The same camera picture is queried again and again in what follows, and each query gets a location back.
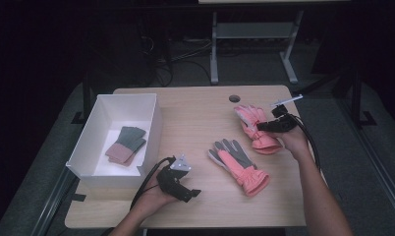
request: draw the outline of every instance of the dark wall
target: dark wall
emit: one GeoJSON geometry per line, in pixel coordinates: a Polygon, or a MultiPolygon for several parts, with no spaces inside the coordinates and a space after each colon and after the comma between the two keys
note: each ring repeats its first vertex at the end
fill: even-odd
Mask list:
{"type": "Polygon", "coordinates": [[[313,71],[354,67],[395,120],[395,3],[354,4],[334,16],[313,71]]]}
{"type": "Polygon", "coordinates": [[[82,80],[83,33],[63,4],[0,1],[0,218],[82,80]]]}

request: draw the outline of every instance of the person's right hand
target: person's right hand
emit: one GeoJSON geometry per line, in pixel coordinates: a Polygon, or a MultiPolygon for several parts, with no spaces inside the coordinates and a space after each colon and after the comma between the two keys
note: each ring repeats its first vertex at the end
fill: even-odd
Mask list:
{"type": "Polygon", "coordinates": [[[268,135],[273,138],[281,139],[284,143],[285,149],[289,150],[296,159],[298,159],[299,156],[304,156],[305,154],[310,153],[308,138],[299,126],[289,132],[268,133],[268,135]]]}

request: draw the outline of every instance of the motion capture device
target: motion capture device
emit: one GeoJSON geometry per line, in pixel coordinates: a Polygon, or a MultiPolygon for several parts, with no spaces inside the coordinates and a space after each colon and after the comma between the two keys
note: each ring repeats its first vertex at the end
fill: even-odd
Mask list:
{"type": "Polygon", "coordinates": [[[289,114],[284,104],[300,98],[302,98],[302,95],[287,100],[278,100],[277,102],[271,104],[270,106],[275,106],[271,113],[273,113],[273,116],[276,118],[276,120],[259,123],[256,125],[256,127],[260,131],[272,133],[285,133],[291,131],[298,125],[298,122],[293,115],[289,114]]]}
{"type": "Polygon", "coordinates": [[[161,169],[161,171],[157,174],[157,182],[158,186],[160,187],[161,191],[169,194],[176,199],[187,203],[191,198],[195,198],[201,192],[201,190],[189,190],[185,186],[180,184],[180,179],[186,176],[189,171],[192,170],[192,167],[186,161],[185,156],[182,154],[180,158],[173,157],[166,157],[159,161],[148,175],[145,177],[144,181],[142,182],[139,190],[137,191],[136,195],[134,196],[133,202],[131,203],[131,208],[140,198],[142,193],[147,191],[148,189],[144,189],[146,184],[148,183],[151,176],[155,173],[158,167],[164,162],[168,161],[169,164],[166,165],[161,169]]]}
{"type": "Polygon", "coordinates": [[[191,198],[197,197],[200,190],[189,190],[181,185],[179,181],[191,169],[192,167],[188,164],[184,155],[179,159],[176,159],[176,157],[171,158],[169,164],[163,167],[157,175],[158,186],[160,186],[161,191],[185,203],[191,198]]]}

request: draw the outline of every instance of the glove cuff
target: glove cuff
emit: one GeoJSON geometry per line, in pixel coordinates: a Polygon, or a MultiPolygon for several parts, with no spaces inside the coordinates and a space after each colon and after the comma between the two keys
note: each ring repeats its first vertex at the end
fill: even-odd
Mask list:
{"type": "Polygon", "coordinates": [[[282,145],[277,139],[264,135],[259,137],[259,139],[254,140],[252,147],[258,153],[273,154],[279,151],[282,148],[282,145]]]}
{"type": "Polygon", "coordinates": [[[253,197],[268,185],[270,177],[264,171],[255,170],[253,166],[250,166],[237,178],[237,182],[243,186],[248,197],[253,197]]]}
{"type": "Polygon", "coordinates": [[[134,155],[134,152],[121,144],[115,143],[105,152],[105,154],[109,156],[110,162],[129,166],[133,161],[130,157],[134,155]]]}

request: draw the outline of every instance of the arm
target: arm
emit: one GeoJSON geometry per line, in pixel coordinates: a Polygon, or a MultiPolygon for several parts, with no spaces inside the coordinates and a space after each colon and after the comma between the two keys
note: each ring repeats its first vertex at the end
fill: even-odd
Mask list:
{"type": "Polygon", "coordinates": [[[155,214],[167,204],[176,202],[177,199],[163,193],[158,187],[156,176],[158,170],[145,186],[145,192],[137,200],[133,208],[122,219],[122,221],[109,234],[112,236],[132,236],[140,228],[142,222],[149,216],[155,214]]]}
{"type": "Polygon", "coordinates": [[[353,235],[348,221],[323,181],[311,156],[308,140],[299,127],[280,138],[299,163],[306,223],[310,235],[353,235]]]}

